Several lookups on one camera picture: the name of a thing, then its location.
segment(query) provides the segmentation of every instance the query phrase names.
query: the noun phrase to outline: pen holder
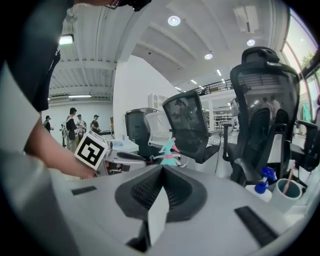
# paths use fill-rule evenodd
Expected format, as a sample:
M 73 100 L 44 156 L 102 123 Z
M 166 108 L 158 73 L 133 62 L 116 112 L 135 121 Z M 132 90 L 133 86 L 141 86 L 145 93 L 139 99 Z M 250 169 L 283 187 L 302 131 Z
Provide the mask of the pen holder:
M 280 210 L 283 214 L 289 211 L 289 209 L 302 196 L 301 188 L 293 181 L 289 182 L 288 190 L 285 194 L 283 194 L 283 190 L 287 182 L 287 178 L 282 178 L 277 181 L 272 193 L 272 198 L 268 203 L 269 205 Z

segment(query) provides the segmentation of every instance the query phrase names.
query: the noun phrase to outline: ceiling light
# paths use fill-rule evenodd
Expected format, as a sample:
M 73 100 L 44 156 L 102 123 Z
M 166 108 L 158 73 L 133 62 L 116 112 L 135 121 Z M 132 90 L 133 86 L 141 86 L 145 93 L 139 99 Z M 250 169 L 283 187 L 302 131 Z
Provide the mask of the ceiling light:
M 181 20 L 178 16 L 171 16 L 168 18 L 168 23 L 171 26 L 178 26 L 180 24 Z
M 249 39 L 249 40 L 246 42 L 246 45 L 247 45 L 247 46 L 254 46 L 254 45 L 255 45 L 255 43 L 256 43 L 256 41 L 255 41 L 255 40 L 253 40 L 253 39 Z
M 212 55 L 211 53 L 207 53 L 206 55 L 204 55 L 204 58 L 205 58 L 206 60 L 211 60 L 212 57 L 213 57 L 213 55 Z
M 91 98 L 91 95 L 70 95 L 69 99 L 73 99 L 73 98 Z
M 70 45 L 74 42 L 73 34 L 65 34 L 60 37 L 59 44 L 62 45 Z

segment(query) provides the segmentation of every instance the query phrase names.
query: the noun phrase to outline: white chair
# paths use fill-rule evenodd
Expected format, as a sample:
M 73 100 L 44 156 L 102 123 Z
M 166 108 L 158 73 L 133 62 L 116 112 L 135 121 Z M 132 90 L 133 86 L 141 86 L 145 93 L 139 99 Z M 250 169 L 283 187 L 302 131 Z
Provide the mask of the white chair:
M 164 111 L 149 113 L 145 117 L 150 126 L 148 145 L 162 148 L 172 138 L 171 126 L 166 113 Z

